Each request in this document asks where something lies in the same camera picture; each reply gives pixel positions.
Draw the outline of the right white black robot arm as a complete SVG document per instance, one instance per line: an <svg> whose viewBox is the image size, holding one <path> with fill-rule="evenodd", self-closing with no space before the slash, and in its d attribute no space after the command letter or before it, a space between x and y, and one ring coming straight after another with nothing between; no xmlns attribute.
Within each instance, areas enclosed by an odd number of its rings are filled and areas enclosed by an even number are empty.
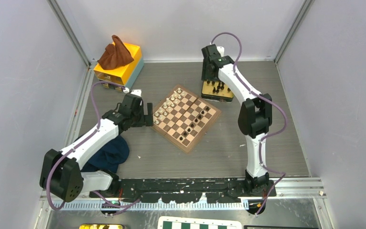
<svg viewBox="0 0 366 229"><path fill-rule="evenodd" d="M264 166L264 137L272 124L272 98L269 94L256 90L240 73L232 58L222 56L220 50L215 44L201 49L202 80L225 85L241 105L238 126L247 144L244 188L251 196L257 196L269 182L269 173Z"/></svg>

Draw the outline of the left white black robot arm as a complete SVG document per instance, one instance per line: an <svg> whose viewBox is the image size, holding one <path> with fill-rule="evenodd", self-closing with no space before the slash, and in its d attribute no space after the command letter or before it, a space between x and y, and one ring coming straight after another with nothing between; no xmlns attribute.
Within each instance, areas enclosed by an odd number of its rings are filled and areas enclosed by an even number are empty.
<svg viewBox="0 0 366 229"><path fill-rule="evenodd" d="M65 202L72 202L86 192L102 191L109 197L116 196L120 184L116 174L109 170L83 172L85 164L105 144L131 127L152 126L152 103L147 103L144 114L142 91L134 89L124 96L116 110L106 112L98 124L82 137L62 150L49 150L43 160L39 185L47 194Z"/></svg>

